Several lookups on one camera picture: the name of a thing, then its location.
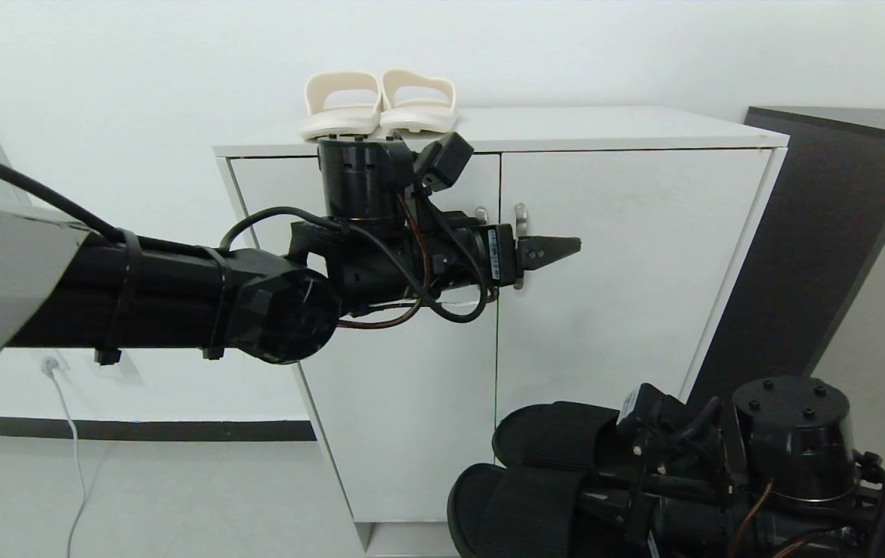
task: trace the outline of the white slipper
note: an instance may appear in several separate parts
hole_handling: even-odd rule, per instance
[[[384,112],[380,124],[385,130],[411,132],[452,132],[456,126],[456,88],[449,79],[425,77],[407,70],[385,71],[381,78]],[[437,98],[399,99],[402,88],[431,88],[449,100]]]
[[[329,96],[337,91],[372,91],[377,98],[372,102],[327,105]],[[301,137],[311,139],[329,134],[371,134],[380,123],[383,96],[377,77],[366,71],[330,71],[312,75],[305,85],[308,119],[301,125]]]

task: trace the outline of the black baseboard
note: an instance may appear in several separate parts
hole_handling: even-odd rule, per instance
[[[120,422],[75,420],[81,440],[135,442],[314,442],[307,420],[259,422],[177,421]],[[63,419],[0,417],[0,436],[67,438],[71,428]]]

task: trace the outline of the gray floor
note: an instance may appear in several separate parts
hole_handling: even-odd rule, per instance
[[[315,443],[81,442],[74,557],[362,556]],[[64,555],[70,440],[0,437],[0,557]]]

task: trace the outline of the metal bracket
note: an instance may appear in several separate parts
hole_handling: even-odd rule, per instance
[[[525,204],[515,204],[515,237],[521,238],[529,234],[529,211],[525,208]],[[515,290],[520,291],[525,286],[525,276],[523,275],[515,282]]]

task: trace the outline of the white cabinet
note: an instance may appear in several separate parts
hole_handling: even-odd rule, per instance
[[[584,248],[502,293],[498,419],[556,399],[620,408],[643,381],[681,393],[770,155],[505,154],[502,222],[524,204],[530,234]]]
[[[325,214],[315,145],[295,130],[215,148],[240,218],[272,205]],[[619,406],[643,381],[686,397],[787,145],[659,107],[465,109],[457,131],[477,155],[433,199],[440,208],[483,206],[514,222],[521,202],[530,234],[580,236],[584,248],[503,290],[469,325],[423,311],[387,331],[341,329],[303,363],[330,481],[370,555],[455,554],[447,492],[464,467],[492,459],[495,420],[510,411]],[[289,219],[254,233],[284,253]]]
[[[249,212],[296,205],[325,215],[314,157],[232,163]],[[447,211],[498,212],[497,155],[475,155],[456,187],[436,196]],[[260,246],[284,253],[291,219],[255,226]],[[477,289],[447,292],[471,300]],[[427,308],[389,331],[340,329],[303,363],[350,511],[358,522],[443,522],[449,485],[467,463],[491,460],[497,310],[453,324]]]

